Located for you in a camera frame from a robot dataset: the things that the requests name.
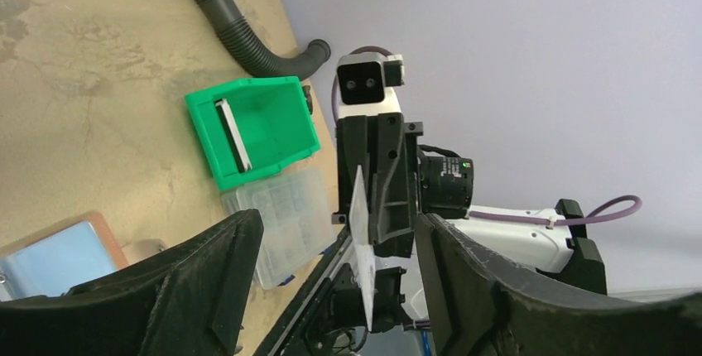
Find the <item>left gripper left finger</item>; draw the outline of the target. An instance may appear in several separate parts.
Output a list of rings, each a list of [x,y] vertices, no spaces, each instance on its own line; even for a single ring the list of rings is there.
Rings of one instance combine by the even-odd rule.
[[[257,210],[239,211],[64,295],[4,301],[1,352],[233,355],[263,231]]]

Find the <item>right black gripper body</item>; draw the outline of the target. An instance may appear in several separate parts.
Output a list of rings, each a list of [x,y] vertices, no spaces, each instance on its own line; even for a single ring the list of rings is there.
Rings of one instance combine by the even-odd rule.
[[[462,219],[473,200],[474,163],[451,150],[422,144],[423,123],[404,125],[403,168],[406,187],[404,219],[419,213],[437,214],[444,219]]]

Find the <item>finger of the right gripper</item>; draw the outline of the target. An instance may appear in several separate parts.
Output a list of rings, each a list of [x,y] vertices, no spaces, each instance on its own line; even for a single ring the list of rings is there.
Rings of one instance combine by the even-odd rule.
[[[416,216],[416,175],[407,155],[401,113],[370,118],[368,240],[380,257],[410,257]]]
[[[346,224],[358,166],[363,169],[363,182],[368,199],[368,227],[378,226],[377,209],[373,206],[373,176],[377,152],[377,116],[350,116],[340,119],[335,128],[338,208],[333,221]]]

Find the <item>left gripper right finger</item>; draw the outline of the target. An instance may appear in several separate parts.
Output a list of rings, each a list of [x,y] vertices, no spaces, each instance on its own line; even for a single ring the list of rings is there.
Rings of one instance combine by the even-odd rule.
[[[438,355],[698,355],[701,296],[640,303],[543,276],[435,214],[415,226]]]

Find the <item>brown leather card holder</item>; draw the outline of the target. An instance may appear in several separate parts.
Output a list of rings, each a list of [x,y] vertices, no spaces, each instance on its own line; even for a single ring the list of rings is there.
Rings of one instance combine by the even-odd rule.
[[[97,211],[64,219],[1,247],[1,300],[61,296],[167,248],[158,238],[120,244]]]

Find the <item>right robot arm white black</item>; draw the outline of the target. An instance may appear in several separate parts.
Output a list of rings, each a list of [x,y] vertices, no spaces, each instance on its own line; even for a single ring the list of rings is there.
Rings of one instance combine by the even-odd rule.
[[[400,113],[341,118],[336,127],[340,223],[348,237],[369,247],[375,257],[410,257],[415,228],[423,214],[437,214],[483,246],[550,278],[603,294],[603,260],[586,227],[601,209],[583,215],[574,200],[559,200],[553,209],[519,211],[472,203],[474,165],[456,153],[421,145],[421,123]],[[373,310],[363,307],[363,286],[351,277],[347,262],[336,262],[321,281],[311,312],[300,331],[307,355],[354,354],[364,345],[354,331],[382,333],[402,326],[431,330],[438,354],[457,343],[435,318],[411,317],[404,309],[404,270],[374,273]],[[347,339],[339,349],[336,341]]]

